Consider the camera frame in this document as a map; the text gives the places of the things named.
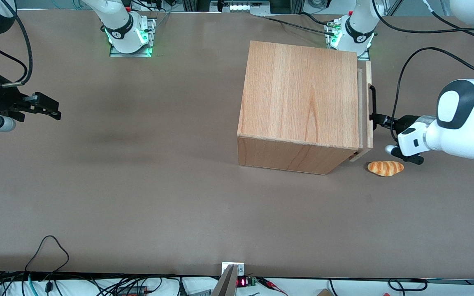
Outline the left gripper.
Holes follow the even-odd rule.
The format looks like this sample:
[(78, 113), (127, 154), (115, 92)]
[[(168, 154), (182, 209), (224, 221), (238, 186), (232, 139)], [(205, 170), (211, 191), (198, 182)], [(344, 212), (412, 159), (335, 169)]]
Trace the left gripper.
[(426, 137), (429, 126), (436, 122), (435, 116), (420, 116), (406, 129), (404, 129), (404, 116), (396, 119), (384, 114), (372, 113), (369, 119), (373, 124), (373, 130), (378, 126), (390, 130), (393, 125), (394, 130), (402, 131), (397, 135), (397, 140), (401, 153), (405, 157), (432, 150), (427, 144)]

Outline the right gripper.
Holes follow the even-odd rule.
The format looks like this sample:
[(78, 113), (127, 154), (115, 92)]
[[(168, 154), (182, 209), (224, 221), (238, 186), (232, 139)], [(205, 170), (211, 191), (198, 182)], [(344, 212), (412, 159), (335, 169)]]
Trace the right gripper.
[[(9, 82), (8, 79), (0, 76), (0, 85)], [(28, 109), (21, 108), (23, 102), (28, 106)], [(34, 92), (32, 95), (26, 96), (17, 87), (2, 88), (0, 86), (0, 116), (7, 116), (18, 122), (24, 122), (25, 112), (43, 114), (55, 120), (60, 120), (59, 106), (58, 101), (41, 92)]]

